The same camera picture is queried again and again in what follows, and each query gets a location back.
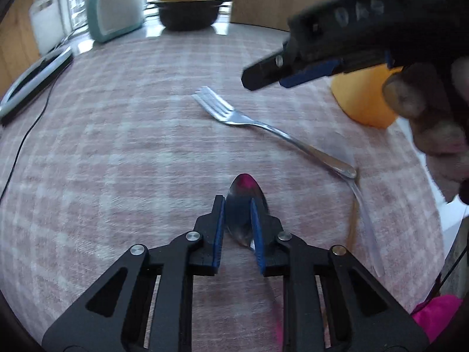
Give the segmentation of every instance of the orange cup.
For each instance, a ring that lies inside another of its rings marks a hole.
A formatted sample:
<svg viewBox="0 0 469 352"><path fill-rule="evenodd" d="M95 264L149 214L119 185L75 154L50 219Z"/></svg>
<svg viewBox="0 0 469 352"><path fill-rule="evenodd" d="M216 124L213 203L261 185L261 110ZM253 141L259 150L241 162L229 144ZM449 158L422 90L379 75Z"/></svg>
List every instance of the orange cup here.
<svg viewBox="0 0 469 352"><path fill-rule="evenodd" d="M333 78L331 90L349 118L366 126L388 128L398 115L386 104L381 89L384 81L401 69L378 65L339 74Z"/></svg>

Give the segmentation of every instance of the wall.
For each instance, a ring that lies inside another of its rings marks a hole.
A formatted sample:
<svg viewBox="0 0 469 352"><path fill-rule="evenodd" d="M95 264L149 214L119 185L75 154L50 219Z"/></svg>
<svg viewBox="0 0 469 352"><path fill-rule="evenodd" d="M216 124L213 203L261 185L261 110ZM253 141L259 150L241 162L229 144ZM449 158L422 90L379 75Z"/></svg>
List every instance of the wall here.
<svg viewBox="0 0 469 352"><path fill-rule="evenodd" d="M0 23L0 99L11 84L39 59L29 18L34 0L15 0Z"/></svg>

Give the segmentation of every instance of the fork handle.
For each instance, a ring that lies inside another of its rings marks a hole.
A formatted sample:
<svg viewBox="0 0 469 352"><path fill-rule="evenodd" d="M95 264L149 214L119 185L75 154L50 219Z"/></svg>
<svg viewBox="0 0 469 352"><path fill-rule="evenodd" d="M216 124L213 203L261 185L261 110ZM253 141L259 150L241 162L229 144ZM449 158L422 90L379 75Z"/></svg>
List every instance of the fork handle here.
<svg viewBox="0 0 469 352"><path fill-rule="evenodd" d="M339 159L334 158L328 155L327 153L317 150L313 146L305 142L302 142L301 140L296 139L293 136L290 136L289 134L279 130L278 128L269 126L268 124L261 123L258 121L253 122L252 125L256 127L261 127L263 129L266 129L269 132L272 132L273 134L277 136L280 136L282 139L285 139L287 142L297 146L304 153L310 156L313 156L314 158L316 158L321 163L323 163L324 165L332 169L334 172L340 174L341 176L344 176L348 179L355 179L356 170L351 165L344 163L343 161L340 161Z"/></svg>

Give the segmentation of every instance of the pink checkered tablecloth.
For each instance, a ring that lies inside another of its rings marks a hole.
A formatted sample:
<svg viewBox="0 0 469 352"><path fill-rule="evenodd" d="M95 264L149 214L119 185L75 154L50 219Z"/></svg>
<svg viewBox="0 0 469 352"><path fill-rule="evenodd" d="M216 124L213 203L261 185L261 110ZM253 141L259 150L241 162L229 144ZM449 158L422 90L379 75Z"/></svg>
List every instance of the pink checkered tablecloth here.
<svg viewBox="0 0 469 352"><path fill-rule="evenodd" d="M351 121L326 79L245 90L241 70L286 34L231 26L110 42L77 56L24 144L0 206L0 289L38 341L132 244L192 229L234 177L251 174L285 229L314 246L344 243L352 193L321 165L260 129L228 127L192 99L212 87L233 106L312 145L346 137L361 168L386 276L411 310L443 265L439 216L424 170L397 125ZM0 139L0 188L45 94ZM360 226L355 255L368 268ZM281 281L271 281L281 300ZM220 273L195 278L193 350L272 351L275 320L254 255L225 237Z"/></svg>

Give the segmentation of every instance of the black cable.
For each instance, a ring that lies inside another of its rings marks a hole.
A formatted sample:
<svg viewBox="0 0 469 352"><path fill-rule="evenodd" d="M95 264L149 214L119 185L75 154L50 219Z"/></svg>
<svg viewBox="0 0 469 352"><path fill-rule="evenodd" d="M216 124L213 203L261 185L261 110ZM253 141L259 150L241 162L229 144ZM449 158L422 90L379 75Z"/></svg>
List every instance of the black cable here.
<svg viewBox="0 0 469 352"><path fill-rule="evenodd" d="M445 277L443 278L443 280L441 281L441 283L438 285L438 291L442 288L442 286L445 284L446 280L449 278L449 276L451 275L451 273L454 271L454 269L456 268L456 266L458 266L459 262L463 259L464 257L464 254L466 254L468 251L468 246L466 245L466 247L464 248L463 252L461 253L461 255L458 257L458 259L456 260L456 262L453 263L453 265L451 266L451 268L449 269L449 271L447 272L447 274L445 275Z"/></svg>
<svg viewBox="0 0 469 352"><path fill-rule="evenodd" d="M458 266L459 262L463 259L464 255L468 252L468 246L469 244L466 245L466 247L464 248L463 252L459 255L458 259L453 263L453 265L451 266L451 268L448 270L448 272L446 273L445 277L443 278L443 280L437 285L435 286L433 289L431 289L431 291L433 291L433 295L431 295L430 297L428 297L424 304L421 306L420 304L417 306L417 308L412 311L411 315L413 314L416 314L417 312L423 310L427 305L428 303L431 302L432 299L435 298L435 296L439 293L439 291L441 290L442 286L445 284L445 282L447 281L447 279L449 278L449 276L451 275L451 273L454 271L454 269Z"/></svg>
<svg viewBox="0 0 469 352"><path fill-rule="evenodd" d="M18 151L16 153L16 157L15 157L15 161L13 162L13 166L11 167L11 171L10 171L10 175L8 176L8 179L6 180L6 184L5 184L5 187L3 188L3 191L1 193L1 196L0 196L0 204L3 200L3 197L5 196L5 193L6 193L6 190L8 189L8 185L10 184L10 180L11 180L11 176L13 175L13 172L15 170L15 167L16 167L16 162L18 161L18 157L20 156L20 152L21 152L21 149L23 147L23 144L26 140L26 138L28 137L28 135L30 134L30 132L32 131L32 129L34 128L34 126L37 124L37 122L42 118L42 116L44 115L44 112L45 112L45 109L47 108L48 104L49 104L49 99L51 97L51 94L52 94L52 90L55 86L55 83L57 82L57 80L59 79L59 77L62 75L62 73L71 65L68 64L62 71L60 71L57 76L54 78L54 80L52 81L52 84L50 86L50 89L49 89L49 93L47 94L47 98L45 100L45 104L44 104L44 107L41 111L41 113L39 114L39 116L36 118L36 120L34 121L34 123L31 125L31 127L28 129L28 131L26 132L26 135L24 135L23 137L23 140L21 141L21 144L18 148Z"/></svg>

